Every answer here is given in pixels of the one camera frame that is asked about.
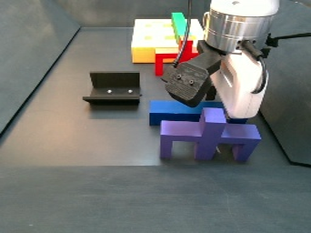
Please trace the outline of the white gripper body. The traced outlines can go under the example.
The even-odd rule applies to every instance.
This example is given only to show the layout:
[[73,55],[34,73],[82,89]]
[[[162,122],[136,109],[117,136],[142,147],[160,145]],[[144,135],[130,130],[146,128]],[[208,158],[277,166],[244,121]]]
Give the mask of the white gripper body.
[[264,98],[252,91],[260,87],[262,68],[246,52],[222,57],[220,69],[210,75],[210,83],[230,118],[254,117]]

